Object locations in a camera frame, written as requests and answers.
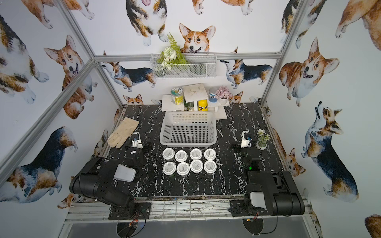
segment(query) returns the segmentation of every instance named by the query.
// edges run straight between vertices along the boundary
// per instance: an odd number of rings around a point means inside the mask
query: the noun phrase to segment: round white lid
[[[190,152],[190,157],[192,158],[192,160],[199,160],[202,157],[202,151],[200,149],[194,148]]]
[[[176,152],[176,155],[174,156],[174,158],[176,159],[177,162],[184,162],[187,160],[188,154],[183,150],[179,150]]]
[[[185,162],[179,163],[176,169],[177,173],[182,176],[187,175],[189,173],[189,170],[190,170],[189,164]]]
[[[172,148],[165,148],[163,151],[163,158],[166,160],[170,160],[174,157],[174,150]]]
[[[176,165],[174,162],[166,162],[163,166],[163,172],[166,175],[172,175],[176,171]]]
[[[214,173],[217,169],[217,164],[216,162],[214,162],[213,160],[208,160],[205,162],[204,164],[204,170],[211,174],[211,173]]]
[[[205,150],[204,157],[207,160],[214,160],[217,157],[217,153],[212,148],[209,148]]]
[[[202,164],[202,161],[201,160],[192,160],[192,162],[190,163],[190,169],[195,172],[195,173],[199,173],[201,172],[202,168],[203,168],[203,164]]]

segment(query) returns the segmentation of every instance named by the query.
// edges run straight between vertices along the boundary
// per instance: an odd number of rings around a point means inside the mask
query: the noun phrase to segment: work glove
[[[138,126],[139,121],[125,117],[107,140],[110,147],[119,149]]]

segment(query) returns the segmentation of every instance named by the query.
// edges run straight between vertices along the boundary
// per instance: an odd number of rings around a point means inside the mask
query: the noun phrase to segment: wire mesh basket
[[[155,78],[214,78],[216,76],[216,53],[186,53],[184,54],[190,64],[174,64],[168,70],[157,61],[160,53],[151,55],[151,66]]]
[[[213,112],[167,112],[160,143],[169,147],[209,147],[217,141]]]

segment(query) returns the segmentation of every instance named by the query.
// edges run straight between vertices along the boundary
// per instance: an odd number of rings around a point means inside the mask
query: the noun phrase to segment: corgi illustration
[[[242,59],[221,60],[226,65],[226,78],[232,82],[233,89],[241,83],[261,79],[258,85],[262,85],[271,76],[272,67],[270,65],[245,65]]]
[[[372,238],[381,238],[381,216],[373,214],[365,218],[365,227]]]
[[[109,132],[107,131],[107,128],[104,129],[103,135],[101,139],[98,141],[97,145],[94,148],[94,156],[100,156],[102,153],[102,150],[104,148],[104,145],[106,144],[107,138],[109,137]]]
[[[54,6],[53,0],[21,0],[28,10],[37,17],[37,19],[44,24],[48,29],[52,29],[53,25],[50,20],[45,16],[44,5]],[[87,8],[89,0],[64,0],[70,10],[80,11],[87,19],[93,19],[94,13],[90,12]]]
[[[216,32],[215,26],[210,26],[203,31],[192,31],[180,23],[180,32],[185,40],[182,53],[209,52],[209,41]]]
[[[76,52],[74,40],[70,35],[67,35],[66,46],[64,48],[60,50],[44,48],[44,50],[51,59],[62,65],[66,74],[62,85],[62,90],[64,90],[83,67],[83,61]],[[76,119],[85,109],[83,104],[86,102],[86,99],[90,102],[94,101],[94,95],[91,95],[91,92],[93,91],[93,87],[95,88],[97,85],[98,84],[96,82],[93,83],[91,77],[88,76],[65,104],[64,110],[66,115],[71,119]]]
[[[140,94],[136,98],[131,98],[126,95],[123,95],[123,98],[127,101],[127,105],[143,105],[143,98]]]
[[[322,102],[315,107],[316,119],[306,133],[306,147],[303,147],[303,158],[311,157],[312,161],[323,170],[332,181],[331,191],[324,192],[328,196],[345,202],[354,202],[359,198],[356,182],[352,174],[339,159],[331,145],[332,135],[341,135],[339,124],[335,121],[340,110],[324,107]]]
[[[326,1],[327,0],[310,0],[310,4],[307,9],[308,14],[304,17],[298,29],[298,38],[296,39],[295,43],[296,48],[300,48],[300,41],[302,40],[303,36],[307,33],[308,29],[315,23]]]
[[[168,42],[164,33],[167,17],[165,0],[127,0],[127,16],[136,33],[144,37],[143,44],[151,44],[151,35],[158,34],[162,42]]]
[[[131,87],[148,81],[152,83],[151,88],[155,87],[154,72],[150,68],[125,69],[120,62],[102,62],[102,67],[110,74],[111,78],[119,85],[124,86],[129,92]]]
[[[202,3],[204,0],[192,0],[193,1],[193,7],[194,10],[198,15],[201,15],[204,13],[203,9],[204,7],[202,6]],[[252,8],[250,7],[250,4],[254,0],[221,0],[226,4],[229,4],[231,6],[240,6],[241,11],[243,15],[249,15],[252,12]]]
[[[323,75],[335,70],[339,63],[337,58],[326,59],[322,56],[316,37],[306,61],[285,64],[279,72],[282,85],[288,88],[287,98],[291,100],[291,95],[296,97],[296,104],[300,107],[300,99],[307,96]]]
[[[40,72],[29,56],[26,45],[0,15],[0,91],[13,97],[19,93],[26,103],[32,104],[36,95],[28,86],[29,79],[35,77],[46,82],[49,76]]]
[[[52,195],[55,188],[59,192],[62,185],[57,178],[67,147],[74,147],[74,152],[78,149],[73,132],[62,126],[50,135],[43,149],[30,164],[17,167],[13,171],[0,188],[0,202],[31,203],[47,192]]]
[[[291,174],[294,177],[298,176],[299,174],[304,173],[306,171],[306,169],[303,168],[302,166],[300,166],[296,162],[295,148],[292,148],[290,154],[287,155],[285,149],[283,148],[282,141],[279,138],[278,132],[274,128],[272,130],[274,131],[274,137],[278,142],[279,149],[285,158],[285,164],[286,164],[287,169],[291,172]]]
[[[74,193],[69,193],[69,195],[63,199],[57,207],[59,209],[64,209],[64,208],[70,208],[73,203],[81,203],[85,199],[84,196],[74,194]]]
[[[229,97],[229,103],[240,103],[242,95],[243,91],[235,96]]]
[[[381,50],[381,0],[350,0],[337,26],[336,38],[341,38],[347,26],[360,18],[373,44]]]

